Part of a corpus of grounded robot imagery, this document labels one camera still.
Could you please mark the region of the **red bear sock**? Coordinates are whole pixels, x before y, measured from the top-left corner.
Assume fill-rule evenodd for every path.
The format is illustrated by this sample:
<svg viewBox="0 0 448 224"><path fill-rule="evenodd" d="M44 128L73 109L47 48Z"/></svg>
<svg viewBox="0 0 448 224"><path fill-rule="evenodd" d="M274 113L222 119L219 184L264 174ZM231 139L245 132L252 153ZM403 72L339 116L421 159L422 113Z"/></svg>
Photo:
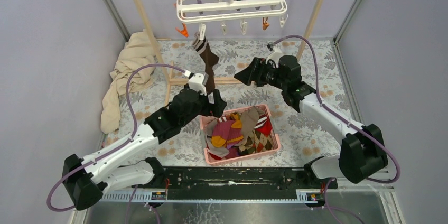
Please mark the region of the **red bear sock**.
<svg viewBox="0 0 448 224"><path fill-rule="evenodd" d="M266 120L265 123L263 124L263 126L256 128L256 131L266 135L266 136L270 136L271 132L272 132L272 124L270 122L270 120Z"/></svg>

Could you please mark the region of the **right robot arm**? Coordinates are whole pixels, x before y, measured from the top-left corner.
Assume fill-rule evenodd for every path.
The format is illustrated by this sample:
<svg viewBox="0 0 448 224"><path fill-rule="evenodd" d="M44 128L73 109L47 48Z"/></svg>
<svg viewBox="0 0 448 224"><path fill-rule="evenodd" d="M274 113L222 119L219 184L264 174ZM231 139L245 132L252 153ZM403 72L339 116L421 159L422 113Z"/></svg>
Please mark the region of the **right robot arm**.
<svg viewBox="0 0 448 224"><path fill-rule="evenodd" d="M278 65L272 60L253 58L234 78L245 85L255 83L258 87L270 85L280 89L288 106L313 119L339 143L338 156L319 157L305 165L303 181L308 187L316 188L324 179L337 177L359 183L388 165L379 127L365 126L331 110L318 92L302 80L296 57L284 55Z"/></svg>

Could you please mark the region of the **dark brown sock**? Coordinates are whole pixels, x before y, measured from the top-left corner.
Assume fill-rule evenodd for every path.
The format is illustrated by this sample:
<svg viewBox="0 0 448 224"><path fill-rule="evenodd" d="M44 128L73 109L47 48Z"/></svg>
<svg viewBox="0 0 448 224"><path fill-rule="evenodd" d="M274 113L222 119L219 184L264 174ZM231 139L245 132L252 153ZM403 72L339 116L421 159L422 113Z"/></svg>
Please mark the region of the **dark brown sock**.
<svg viewBox="0 0 448 224"><path fill-rule="evenodd" d="M211 51L209 42L205 36L202 40L200 39L199 31L194 34L192 47L204 62L204 71L208 75L205 87L207 94L210 94L215 89L213 67L219 62L219 57Z"/></svg>

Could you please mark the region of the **cream patterned sock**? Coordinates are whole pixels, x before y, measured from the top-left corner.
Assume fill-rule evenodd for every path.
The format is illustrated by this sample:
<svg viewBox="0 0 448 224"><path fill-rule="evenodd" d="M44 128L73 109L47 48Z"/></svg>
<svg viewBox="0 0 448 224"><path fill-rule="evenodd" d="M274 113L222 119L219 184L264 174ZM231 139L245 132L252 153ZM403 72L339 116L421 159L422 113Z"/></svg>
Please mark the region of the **cream patterned sock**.
<svg viewBox="0 0 448 224"><path fill-rule="evenodd" d="M256 130L249 133L247 139L237 148L240 156L257 154L273 149L273 139L270 136L266 136Z"/></svg>

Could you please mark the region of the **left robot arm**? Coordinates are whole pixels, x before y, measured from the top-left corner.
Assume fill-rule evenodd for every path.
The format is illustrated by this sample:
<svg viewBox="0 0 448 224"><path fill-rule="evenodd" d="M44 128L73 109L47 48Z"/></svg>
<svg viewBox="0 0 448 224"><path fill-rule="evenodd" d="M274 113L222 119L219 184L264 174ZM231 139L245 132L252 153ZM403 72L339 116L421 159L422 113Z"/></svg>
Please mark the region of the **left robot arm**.
<svg viewBox="0 0 448 224"><path fill-rule="evenodd" d="M176 136L197 116L219 117L227 103L218 89L209 97L184 88L172 101L149 117L130 133L111 145L84 157L70 155L64 161L63 186L76 210L96 204L104 194L131 185L148 184L156 188L163 183L161 164L154 158L133 165L123 163L139 152Z"/></svg>

